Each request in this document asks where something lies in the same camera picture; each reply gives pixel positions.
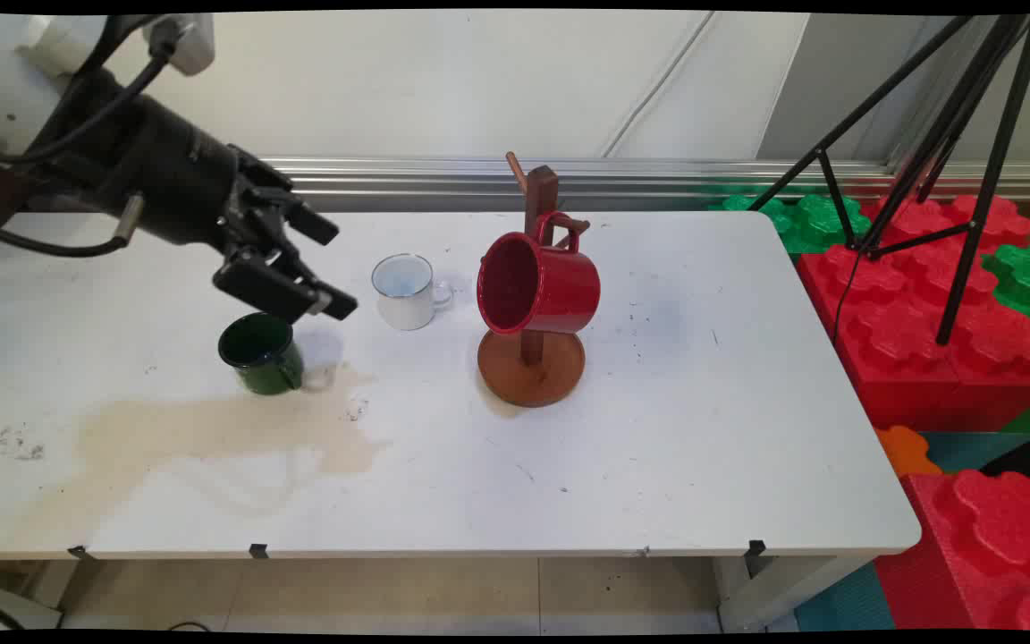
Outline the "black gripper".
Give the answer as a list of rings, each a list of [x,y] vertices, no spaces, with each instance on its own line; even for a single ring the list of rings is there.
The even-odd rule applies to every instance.
[[[289,325],[316,315],[345,319],[359,308],[298,259],[286,232],[327,245],[338,225],[295,194],[289,176],[146,93],[38,167],[108,215],[121,216],[139,194],[139,228],[168,243],[229,248],[214,285],[271,317]]]

